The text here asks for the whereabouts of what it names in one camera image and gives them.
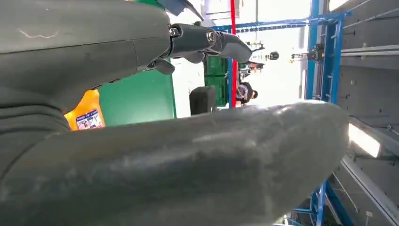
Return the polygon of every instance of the red pole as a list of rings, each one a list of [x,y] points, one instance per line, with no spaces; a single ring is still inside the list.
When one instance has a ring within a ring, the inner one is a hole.
[[[235,6],[235,0],[230,0],[230,10],[231,10],[231,33],[236,34],[236,6]],[[238,63],[237,61],[233,61],[233,67],[232,67],[232,79],[231,85],[232,85],[232,94],[231,94],[231,101],[233,102],[231,105],[232,107],[236,107],[236,93],[237,93],[237,71],[238,71]]]

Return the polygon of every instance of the worker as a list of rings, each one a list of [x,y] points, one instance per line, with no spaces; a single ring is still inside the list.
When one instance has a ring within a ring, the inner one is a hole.
[[[258,91],[253,90],[248,82],[242,82],[237,87],[236,106],[244,105],[257,97]]]

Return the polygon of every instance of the green bin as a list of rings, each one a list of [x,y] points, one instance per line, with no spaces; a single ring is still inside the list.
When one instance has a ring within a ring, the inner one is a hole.
[[[216,106],[224,107],[228,102],[227,76],[216,74],[205,77],[206,86],[214,86],[216,90]]]
[[[227,73],[227,59],[219,56],[207,58],[207,72],[205,76],[224,76]]]

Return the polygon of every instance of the sticker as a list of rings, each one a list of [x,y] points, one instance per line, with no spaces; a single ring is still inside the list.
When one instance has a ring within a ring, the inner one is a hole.
[[[103,126],[97,110],[77,117],[76,123],[79,130],[101,128]]]

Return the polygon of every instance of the fluorescent light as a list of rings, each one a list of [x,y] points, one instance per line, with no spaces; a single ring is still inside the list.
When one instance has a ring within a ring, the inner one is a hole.
[[[349,139],[374,158],[378,156],[380,152],[380,143],[352,124],[349,124]]]
[[[340,7],[341,5],[345,4],[349,0],[331,0],[329,9],[330,11],[333,11],[334,9]]]

